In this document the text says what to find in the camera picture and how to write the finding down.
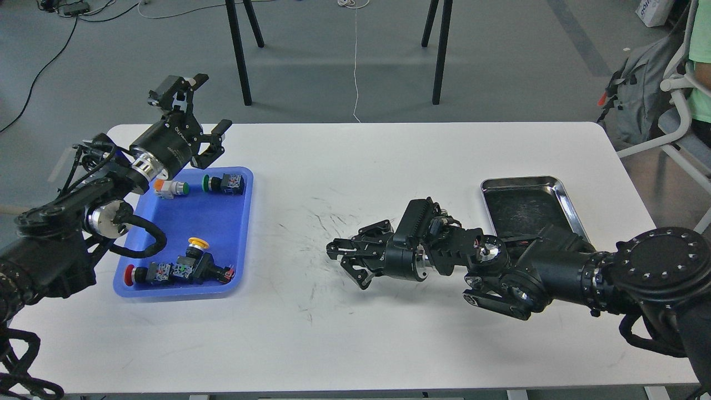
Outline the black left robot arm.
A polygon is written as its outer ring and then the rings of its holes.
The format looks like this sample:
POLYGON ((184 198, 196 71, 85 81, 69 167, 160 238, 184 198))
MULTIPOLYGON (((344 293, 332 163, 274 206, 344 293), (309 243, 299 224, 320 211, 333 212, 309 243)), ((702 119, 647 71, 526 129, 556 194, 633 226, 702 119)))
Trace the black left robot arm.
POLYGON ((205 169, 224 153, 224 133, 232 122, 224 119, 205 134, 193 114, 193 95, 207 80, 204 73, 168 76, 147 101, 162 111, 158 122, 128 149, 106 134, 76 144, 73 169, 82 166, 86 174, 76 179, 70 172, 53 202, 16 216, 18 240, 1 255, 4 397, 20 398, 12 391, 18 384, 31 397, 64 396, 59 385, 29 374, 40 339, 8 326, 23 307, 43 298, 69 298, 93 286, 94 269, 107 252, 147 258, 167 245, 166 234, 136 216, 124 199, 146 193, 156 177, 173 179, 186 164, 205 169))

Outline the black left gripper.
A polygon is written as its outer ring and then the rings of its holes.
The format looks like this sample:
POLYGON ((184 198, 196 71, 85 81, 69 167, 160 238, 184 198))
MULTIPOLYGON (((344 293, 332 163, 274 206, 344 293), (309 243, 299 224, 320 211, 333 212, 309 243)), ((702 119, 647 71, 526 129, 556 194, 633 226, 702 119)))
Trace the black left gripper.
POLYGON ((204 134, 193 114, 193 97, 209 76, 198 73, 193 78, 168 76, 155 91, 149 91, 147 103, 161 109, 163 117, 137 139, 129 149, 135 157, 149 153, 173 179, 192 159, 192 167, 207 169, 224 154, 224 134, 232 126, 230 119, 221 119, 204 134))

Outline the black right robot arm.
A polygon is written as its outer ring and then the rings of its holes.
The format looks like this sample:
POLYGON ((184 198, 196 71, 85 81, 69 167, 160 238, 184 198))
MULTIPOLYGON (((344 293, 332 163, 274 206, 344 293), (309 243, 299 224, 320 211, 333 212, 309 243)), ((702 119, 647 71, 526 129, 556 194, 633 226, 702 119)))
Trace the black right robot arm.
POLYGON ((450 276, 465 266, 465 301, 521 321, 554 299, 623 316, 633 347, 687 358, 709 393, 709 241, 668 226, 596 251, 582 236, 547 225, 533 236, 499 238, 465 229, 431 198, 408 203, 397 228, 389 220, 336 238, 327 254, 360 289, 374 277, 421 282, 426 266, 450 276))

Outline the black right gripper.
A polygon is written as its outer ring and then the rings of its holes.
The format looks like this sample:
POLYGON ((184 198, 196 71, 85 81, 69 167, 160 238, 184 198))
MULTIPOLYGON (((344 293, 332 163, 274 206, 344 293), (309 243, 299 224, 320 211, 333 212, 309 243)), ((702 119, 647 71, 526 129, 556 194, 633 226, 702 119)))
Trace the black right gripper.
POLYGON ((437 206, 431 198, 411 200, 393 231, 390 220, 379 221, 363 228, 351 238, 335 238, 327 244, 331 260, 342 258, 341 268, 360 289, 367 289, 373 278, 388 276, 422 282, 427 277, 419 249, 430 239, 431 222, 437 206), (384 272, 372 271, 359 258, 384 256, 384 272))

